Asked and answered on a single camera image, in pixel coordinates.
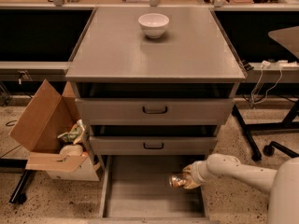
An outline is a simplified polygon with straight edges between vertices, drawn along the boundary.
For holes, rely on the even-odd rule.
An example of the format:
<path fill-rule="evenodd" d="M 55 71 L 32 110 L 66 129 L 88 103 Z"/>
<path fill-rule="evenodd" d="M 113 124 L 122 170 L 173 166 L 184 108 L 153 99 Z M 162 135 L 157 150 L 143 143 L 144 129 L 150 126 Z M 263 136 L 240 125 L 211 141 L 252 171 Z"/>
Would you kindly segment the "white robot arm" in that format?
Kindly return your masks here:
<path fill-rule="evenodd" d="M 231 177 L 269 194 L 267 224 L 299 224 L 299 158 L 285 161 L 277 170 L 242 164 L 230 155 L 212 154 L 184 169 L 189 189 L 218 177 Z"/>

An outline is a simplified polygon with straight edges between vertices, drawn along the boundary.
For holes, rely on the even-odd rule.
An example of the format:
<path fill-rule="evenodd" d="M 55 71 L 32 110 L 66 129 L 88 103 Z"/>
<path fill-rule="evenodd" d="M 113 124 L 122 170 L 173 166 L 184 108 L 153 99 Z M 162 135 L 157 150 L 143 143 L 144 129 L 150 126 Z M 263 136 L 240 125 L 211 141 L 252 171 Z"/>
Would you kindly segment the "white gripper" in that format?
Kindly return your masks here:
<path fill-rule="evenodd" d="M 206 162 L 195 161 L 192 165 L 188 164 L 182 169 L 183 173 L 191 174 L 192 178 L 187 178 L 183 185 L 185 189 L 196 189 L 201 184 L 206 183 Z"/>

